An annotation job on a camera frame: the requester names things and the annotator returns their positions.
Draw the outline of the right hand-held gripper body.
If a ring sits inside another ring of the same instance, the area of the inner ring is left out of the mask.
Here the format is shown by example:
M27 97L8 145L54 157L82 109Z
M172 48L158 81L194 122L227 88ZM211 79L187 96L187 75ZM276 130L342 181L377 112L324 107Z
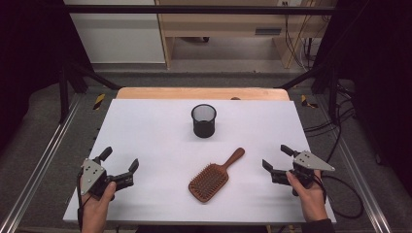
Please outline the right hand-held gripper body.
M334 172L335 168L308 150L301 151L296 158L292 158L290 172L298 178L304 187L308 188L317 181L315 170ZM286 171L273 168L273 173L270 175L273 183L291 185L287 179Z

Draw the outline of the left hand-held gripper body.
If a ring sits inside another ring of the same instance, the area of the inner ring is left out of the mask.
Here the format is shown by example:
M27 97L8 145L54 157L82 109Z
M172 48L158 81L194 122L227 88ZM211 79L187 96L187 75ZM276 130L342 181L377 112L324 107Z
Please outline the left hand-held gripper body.
M117 185L116 191L134 185L134 174L127 171L116 176L108 175L106 169L101 165L102 162L98 161L97 157L85 160L80 184L80 194L82 196L89 193L96 198L101 198L106 187L111 182Z

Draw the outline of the brown wooden hairbrush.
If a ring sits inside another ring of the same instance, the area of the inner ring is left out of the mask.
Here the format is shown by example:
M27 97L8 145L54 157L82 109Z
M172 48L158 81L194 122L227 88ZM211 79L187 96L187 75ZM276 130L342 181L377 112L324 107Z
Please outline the brown wooden hairbrush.
M245 150L238 148L224 164L208 164L189 182L189 192L201 203L210 201L229 180L228 167L244 154Z

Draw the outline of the black mesh pen cup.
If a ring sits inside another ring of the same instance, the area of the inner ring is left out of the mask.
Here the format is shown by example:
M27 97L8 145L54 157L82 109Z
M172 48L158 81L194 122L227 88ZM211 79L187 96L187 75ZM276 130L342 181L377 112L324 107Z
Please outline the black mesh pen cup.
M209 138L215 133L216 109L209 104L199 104L191 110L193 133L199 138Z

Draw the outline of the person's left hand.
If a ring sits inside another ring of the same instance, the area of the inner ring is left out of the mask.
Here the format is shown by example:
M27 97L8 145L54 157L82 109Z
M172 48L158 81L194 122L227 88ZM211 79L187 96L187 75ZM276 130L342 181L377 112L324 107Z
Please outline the person's left hand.
M116 188L117 185L114 182L109 183L99 200L90 194L82 197L83 227L91 225L105 227L109 203L114 197Z

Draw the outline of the person's right hand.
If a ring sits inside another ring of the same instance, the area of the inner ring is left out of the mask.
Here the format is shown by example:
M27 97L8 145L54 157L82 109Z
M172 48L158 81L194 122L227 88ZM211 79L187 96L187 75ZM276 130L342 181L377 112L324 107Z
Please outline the person's right hand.
M312 183L310 187L306 188L300 183L294 174L291 172L286 173L289 183L298 194L302 213L307 222L327 219L324 191L320 187L320 183L322 181L321 172L319 170L315 170L314 174L318 181L316 183Z

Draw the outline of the white board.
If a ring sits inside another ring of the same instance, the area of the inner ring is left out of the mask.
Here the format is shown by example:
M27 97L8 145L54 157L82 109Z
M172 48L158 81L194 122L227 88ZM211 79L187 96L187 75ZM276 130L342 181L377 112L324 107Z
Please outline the white board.
M112 101L91 151L112 154L103 166L111 175L139 162L134 184L117 192L109 207L111 222L135 224L277 224L304 220L290 187L275 184L262 167L269 162L289 170L292 158L281 152L308 150L292 101L213 100L216 131L201 139L192 131L195 100ZM223 164L233 152L244 155L227 170L229 179L207 203L189 192L189 182L210 163Z

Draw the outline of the yellow black tape mark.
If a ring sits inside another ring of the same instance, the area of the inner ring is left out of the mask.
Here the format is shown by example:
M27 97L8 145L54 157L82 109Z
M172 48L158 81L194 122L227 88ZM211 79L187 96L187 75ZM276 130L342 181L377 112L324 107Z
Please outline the yellow black tape mark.
M93 110L99 110L99 108L100 108L100 106L101 106L104 98L105 98L105 94L104 94L104 93L101 93L101 94L99 94L99 95L97 96L97 98L96 98L96 100L95 100L95 103L94 103L94 105L93 105Z
M317 109L319 108L318 104L316 103L309 103L306 96L305 95L301 95L301 106L303 107L308 107L308 108L312 108L312 109Z

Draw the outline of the black metal stand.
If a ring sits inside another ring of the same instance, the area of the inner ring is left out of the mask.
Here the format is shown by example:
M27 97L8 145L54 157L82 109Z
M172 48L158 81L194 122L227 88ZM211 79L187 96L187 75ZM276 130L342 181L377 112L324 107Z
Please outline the black metal stand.
M294 78L287 83L278 85L278 88L289 90L309 78L315 79L311 87L313 93L322 94L326 89L328 89L327 115L333 123L337 123L338 113L336 100L338 92L338 75L337 69L333 65L326 65L325 63L322 63L299 75L297 78Z
M97 75L94 71L81 66L78 63L65 63L58 73L58 84L60 94L60 120L64 122L69 116L68 84L71 84L76 93L86 93L88 85L84 77L92 78L112 90L120 90L121 86Z

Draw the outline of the light wooden table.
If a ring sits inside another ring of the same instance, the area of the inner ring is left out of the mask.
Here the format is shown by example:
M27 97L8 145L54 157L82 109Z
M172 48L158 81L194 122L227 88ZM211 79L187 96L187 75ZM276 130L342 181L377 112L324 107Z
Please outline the light wooden table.
M123 87L117 99L217 99L289 101L284 89L262 87Z

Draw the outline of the white cabinet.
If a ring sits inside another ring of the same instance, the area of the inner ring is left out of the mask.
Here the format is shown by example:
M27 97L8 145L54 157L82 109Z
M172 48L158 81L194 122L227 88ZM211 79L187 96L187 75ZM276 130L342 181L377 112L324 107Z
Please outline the white cabinet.
M92 64L164 63L156 14L71 14Z

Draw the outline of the black curtain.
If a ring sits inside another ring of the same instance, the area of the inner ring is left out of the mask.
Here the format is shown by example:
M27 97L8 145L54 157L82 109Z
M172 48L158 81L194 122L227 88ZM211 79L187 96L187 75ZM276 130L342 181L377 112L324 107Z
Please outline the black curtain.
M63 0L0 0L0 150L66 63L92 69Z
M355 84L355 105L374 147L412 194L412 0L337 0L316 62L330 61Z

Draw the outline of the wooden desk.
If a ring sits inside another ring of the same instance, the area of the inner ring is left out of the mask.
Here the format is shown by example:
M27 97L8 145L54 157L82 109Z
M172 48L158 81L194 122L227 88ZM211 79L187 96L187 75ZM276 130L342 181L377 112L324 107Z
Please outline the wooden desk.
M338 0L154 0L158 6L334 7ZM329 16L160 14L166 60L172 40L183 37L266 37L273 40L283 66L298 61L304 39L325 35Z

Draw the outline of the black horizontal bar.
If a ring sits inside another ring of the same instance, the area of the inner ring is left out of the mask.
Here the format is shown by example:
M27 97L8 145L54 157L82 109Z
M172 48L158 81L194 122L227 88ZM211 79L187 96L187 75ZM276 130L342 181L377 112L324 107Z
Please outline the black horizontal bar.
M248 7L248 6L149 6L149 5L66 5L76 14L203 14L203 15L308 15L331 16L335 8Z

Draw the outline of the aluminium floor rail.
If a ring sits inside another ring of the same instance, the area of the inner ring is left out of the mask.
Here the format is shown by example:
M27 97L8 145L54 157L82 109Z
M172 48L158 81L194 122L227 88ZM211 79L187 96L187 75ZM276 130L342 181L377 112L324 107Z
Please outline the aluminium floor rail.
M34 171L28 179L24 189L9 211L4 221L0 224L0 233L15 233L17 227L25 214L36 190L38 189L43 177L45 176L54 155L56 154L63 138L69 128L74 115L79 109L79 105L84 99L83 94L75 94L69 107L67 117L58 124L47 147L36 164Z
M342 136L338 136L338 130L333 130L333 136L337 139L337 148L354 188L363 201L365 212L376 233L393 233L388 221L383 214L370 186L368 185L362 171L351 154L349 147Z

